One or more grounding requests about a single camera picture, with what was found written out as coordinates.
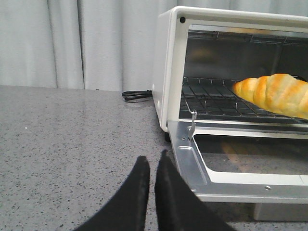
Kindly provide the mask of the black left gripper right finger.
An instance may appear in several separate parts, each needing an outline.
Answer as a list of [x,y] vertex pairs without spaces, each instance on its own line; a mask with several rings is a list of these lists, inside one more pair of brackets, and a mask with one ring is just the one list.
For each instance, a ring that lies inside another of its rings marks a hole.
[[167,154],[161,152],[155,182],[160,231],[233,231],[191,191]]

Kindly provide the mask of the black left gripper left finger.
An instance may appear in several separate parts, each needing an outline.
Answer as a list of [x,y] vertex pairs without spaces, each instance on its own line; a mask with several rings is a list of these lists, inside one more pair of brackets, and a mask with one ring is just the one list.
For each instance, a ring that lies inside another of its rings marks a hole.
[[114,196],[77,231],[142,231],[149,195],[150,166],[139,156]]

